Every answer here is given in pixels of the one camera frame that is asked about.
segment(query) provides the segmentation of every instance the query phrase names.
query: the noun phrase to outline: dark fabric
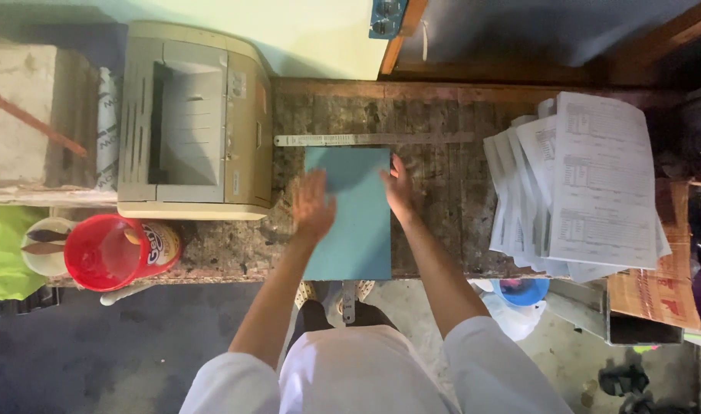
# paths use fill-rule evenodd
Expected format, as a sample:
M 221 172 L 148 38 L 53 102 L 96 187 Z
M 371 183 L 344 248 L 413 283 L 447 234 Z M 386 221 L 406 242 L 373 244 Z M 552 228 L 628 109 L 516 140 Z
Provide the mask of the dark fabric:
M 355 301 L 355 321 L 352 324 L 347 324 L 346 326 L 373 326 L 373 325 L 387 325 L 391 326 L 395 330 L 396 325 L 392 324 L 381 309 L 376 306 L 369 304 L 364 304 L 360 301 Z M 286 348 L 289 352 L 291 346 L 297 342 L 298 339 L 305 332 L 323 331 L 325 329 L 334 328 L 329 322 L 327 322 L 327 316 L 325 314 L 325 307 L 318 301 L 307 301 L 302 305 L 299 312 L 297 313 L 297 321 L 295 322 L 295 331 L 291 334 L 290 343 Z

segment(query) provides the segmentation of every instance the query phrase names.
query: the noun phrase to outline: wooden table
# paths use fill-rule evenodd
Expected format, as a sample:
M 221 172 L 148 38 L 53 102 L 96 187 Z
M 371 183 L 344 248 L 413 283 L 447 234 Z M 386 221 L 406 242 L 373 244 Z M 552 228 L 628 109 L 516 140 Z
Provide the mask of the wooden table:
M 535 114 L 537 103 L 559 89 L 523 86 L 415 84 L 276 79 L 272 81 L 274 134 L 467 132 L 465 144 L 394 145 L 419 193 L 418 208 L 434 235 L 469 278 L 533 275 L 511 258 L 488 249 L 496 195 L 483 138 Z M 679 94 L 600 93 L 641 108 L 669 108 Z M 174 222 L 186 248 L 174 269 L 140 282 L 159 284 L 262 281 L 291 235 L 291 180 L 303 170 L 304 148 L 275 147 L 274 207 L 253 222 Z M 392 277 L 416 278 L 418 270 L 401 226 L 392 218 Z M 71 279 L 53 281 L 66 285 Z

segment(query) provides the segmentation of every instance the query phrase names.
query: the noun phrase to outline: stack of papers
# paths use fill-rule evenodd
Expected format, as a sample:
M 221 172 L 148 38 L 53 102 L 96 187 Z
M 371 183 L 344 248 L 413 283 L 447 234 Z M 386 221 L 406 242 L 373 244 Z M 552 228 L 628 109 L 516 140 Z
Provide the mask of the stack of papers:
M 644 113 L 562 92 L 538 116 L 484 139 L 499 197 L 490 249 L 579 282 L 655 269 L 671 251 L 655 210 Z

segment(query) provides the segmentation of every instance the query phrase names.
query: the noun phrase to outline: white shirt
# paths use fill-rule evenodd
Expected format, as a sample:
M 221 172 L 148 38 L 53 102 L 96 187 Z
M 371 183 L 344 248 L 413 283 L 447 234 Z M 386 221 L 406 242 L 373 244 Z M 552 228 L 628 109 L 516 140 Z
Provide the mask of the white shirt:
M 490 317 L 472 317 L 443 342 L 465 414 L 571 414 L 537 365 Z M 281 373 L 247 353 L 207 362 L 180 414 L 432 414 L 458 412 L 404 335 L 389 326 L 307 332 Z

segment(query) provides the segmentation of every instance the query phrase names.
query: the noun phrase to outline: shoe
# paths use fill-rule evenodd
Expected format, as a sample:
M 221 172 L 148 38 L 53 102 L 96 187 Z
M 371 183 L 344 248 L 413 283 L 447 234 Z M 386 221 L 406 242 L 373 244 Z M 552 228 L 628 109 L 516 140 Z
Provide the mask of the shoe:
M 297 309 L 301 309 L 305 302 L 316 301 L 317 299 L 318 294 L 315 293 L 312 282 L 301 281 L 300 286 L 297 288 L 297 295 L 295 296 L 295 305 L 297 305 Z
M 366 296 L 371 293 L 374 288 L 376 281 L 355 281 L 355 297 L 359 302 L 363 302 Z M 342 292 L 338 296 L 338 303 L 336 304 L 336 309 L 340 315 L 343 314 L 343 294 Z

